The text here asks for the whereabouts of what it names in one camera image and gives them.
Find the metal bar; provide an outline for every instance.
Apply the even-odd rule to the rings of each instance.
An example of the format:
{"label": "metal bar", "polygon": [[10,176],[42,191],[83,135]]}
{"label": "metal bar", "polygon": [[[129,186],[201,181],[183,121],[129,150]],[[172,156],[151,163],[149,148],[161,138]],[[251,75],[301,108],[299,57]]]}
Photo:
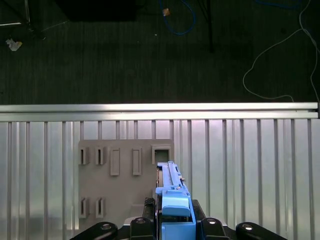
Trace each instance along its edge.
{"label": "metal bar", "polygon": [[316,102],[285,103],[154,103],[154,104],[64,104],[1,105],[0,113],[92,113],[141,111],[298,111],[317,110]]}
{"label": "metal bar", "polygon": [[10,26],[18,26],[22,25],[21,22],[11,22],[11,23],[1,23],[0,27],[10,27]]}
{"label": "metal bar", "polygon": [[20,21],[20,24],[25,25],[29,32],[33,33],[40,40],[46,39],[46,37],[43,35],[43,33],[41,31],[39,31],[38,29],[36,29],[30,22],[30,11],[29,11],[28,0],[24,0],[24,10],[25,10],[26,17],[23,16],[23,14],[21,14],[15,8],[13,8],[9,3],[7,3],[7,1],[0,0],[0,3],[2,3],[5,7],[7,7],[8,10],[10,10],[12,12],[12,14],[16,15]]}
{"label": "metal bar", "polygon": [[29,0],[24,0],[25,18],[30,23]]}
{"label": "metal bar", "polygon": [[0,122],[132,121],[132,120],[230,120],[230,119],[317,119],[306,111],[163,111],[87,113],[0,113]]}

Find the white cable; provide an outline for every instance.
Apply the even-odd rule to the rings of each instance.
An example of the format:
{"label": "white cable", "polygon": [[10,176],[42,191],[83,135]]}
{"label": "white cable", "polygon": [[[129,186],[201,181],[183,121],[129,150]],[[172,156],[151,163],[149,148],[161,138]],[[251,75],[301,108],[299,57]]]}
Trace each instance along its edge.
{"label": "white cable", "polygon": [[55,27],[57,27],[57,26],[59,26],[59,25],[62,25],[62,24],[66,24],[67,22],[69,22],[69,21],[67,20],[67,21],[64,21],[64,22],[60,22],[60,23],[58,23],[58,24],[56,24],[56,25],[49,26],[49,27],[41,30],[41,32],[44,32],[44,31],[47,31],[47,30],[49,30],[49,29],[55,28]]}
{"label": "white cable", "polygon": [[311,34],[308,32],[307,29],[304,28],[304,26],[302,25],[302,14],[304,13],[304,11],[309,7],[310,5],[310,2],[311,0],[308,1],[307,5],[305,6],[305,8],[300,12],[300,15],[299,15],[299,23],[300,23],[300,27],[301,29],[303,29],[303,31],[305,32],[305,34],[311,39],[311,42],[313,43],[314,47],[315,47],[315,65],[314,65],[314,68],[313,68],[313,71],[310,75],[310,83],[313,87],[313,90],[314,90],[314,93],[315,93],[315,96],[316,96],[316,100],[317,102],[319,103],[319,96],[318,96],[318,93],[317,93],[317,90],[316,90],[316,87],[314,85],[314,81],[312,79],[312,77],[314,76],[314,73],[317,69],[317,65],[318,65],[318,53],[320,53],[319,49],[318,49],[318,46],[317,46],[317,42],[312,38]]}
{"label": "white cable", "polygon": [[318,65],[318,52],[320,53],[319,49],[318,49],[318,46],[317,46],[317,42],[312,38],[311,34],[308,32],[307,29],[305,29],[302,25],[302,14],[305,12],[305,10],[309,7],[309,4],[310,4],[311,0],[309,0],[309,2],[307,3],[307,5],[305,6],[305,8],[300,12],[299,14],[299,23],[300,23],[300,26],[301,28],[296,30],[294,33],[292,33],[290,36],[288,36],[287,38],[285,38],[284,40],[280,41],[280,42],[277,42],[276,44],[268,47],[266,50],[264,50],[263,52],[261,52],[256,58],[255,60],[253,61],[253,64],[251,66],[251,68],[244,74],[243,78],[242,78],[242,84],[243,84],[243,87],[245,88],[245,90],[247,90],[249,93],[259,97],[259,98],[262,98],[262,99],[267,99],[267,100],[275,100],[275,99],[281,99],[281,98],[290,98],[292,100],[292,102],[294,102],[294,98],[291,96],[291,95],[281,95],[281,96],[276,96],[276,97],[266,97],[266,96],[261,96],[251,90],[249,90],[246,86],[246,76],[254,69],[255,67],[255,64],[257,62],[257,60],[264,54],[266,53],[267,51],[269,51],[270,49],[274,48],[275,46],[277,45],[280,45],[282,43],[284,43],[285,41],[287,41],[289,38],[291,38],[293,35],[295,35],[297,32],[303,30],[305,32],[305,34],[311,39],[312,41],[312,44],[314,45],[315,47],[315,65],[314,65],[314,68],[313,68],[313,71],[310,75],[310,82],[311,82],[311,85],[313,87],[313,90],[314,90],[314,93],[315,93],[315,96],[316,96],[316,99],[318,102],[319,101],[319,97],[318,97],[318,93],[317,93],[317,90],[315,88],[315,85],[314,85],[314,82],[313,82],[313,75],[317,69],[317,65]]}

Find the paper scrap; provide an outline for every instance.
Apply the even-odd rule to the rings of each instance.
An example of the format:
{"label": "paper scrap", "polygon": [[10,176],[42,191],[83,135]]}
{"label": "paper scrap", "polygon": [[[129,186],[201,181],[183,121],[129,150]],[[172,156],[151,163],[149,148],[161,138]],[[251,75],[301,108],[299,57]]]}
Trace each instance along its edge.
{"label": "paper scrap", "polygon": [[169,8],[163,9],[163,10],[162,10],[162,13],[163,13],[163,16],[164,16],[164,17],[169,16],[169,15],[170,15]]}
{"label": "paper scrap", "polygon": [[17,51],[21,46],[22,46],[22,42],[20,41],[13,41],[13,39],[8,39],[7,41],[5,41],[6,44],[9,45],[9,48],[11,51],[15,52]]}

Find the screw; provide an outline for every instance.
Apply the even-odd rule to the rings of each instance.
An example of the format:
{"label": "screw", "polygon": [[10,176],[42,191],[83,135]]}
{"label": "screw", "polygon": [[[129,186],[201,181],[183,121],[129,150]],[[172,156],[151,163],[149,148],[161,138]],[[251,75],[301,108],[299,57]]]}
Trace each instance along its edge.
{"label": "screw", "polygon": [[217,223],[216,220],[214,220],[213,218],[209,218],[209,219],[207,219],[207,221],[209,224],[216,224]]}
{"label": "screw", "polygon": [[110,226],[110,224],[103,224],[102,226],[101,226],[101,229],[102,230],[109,230],[109,229],[111,229],[111,226]]}
{"label": "screw", "polygon": [[251,231],[253,229],[252,226],[250,226],[249,224],[243,224],[242,227],[245,229],[245,230],[248,230],[248,231]]}
{"label": "screw", "polygon": [[143,218],[138,218],[137,220],[136,220],[136,223],[137,224],[144,224],[146,221],[143,219]]}

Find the gray plastic block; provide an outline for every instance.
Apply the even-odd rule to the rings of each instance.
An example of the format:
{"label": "gray plastic block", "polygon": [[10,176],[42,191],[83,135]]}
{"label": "gray plastic block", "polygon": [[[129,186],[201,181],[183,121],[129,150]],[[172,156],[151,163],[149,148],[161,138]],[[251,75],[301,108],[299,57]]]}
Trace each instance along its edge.
{"label": "gray plastic block", "polygon": [[107,221],[119,228],[143,213],[156,187],[157,162],[174,161],[170,139],[79,142],[79,230]]}

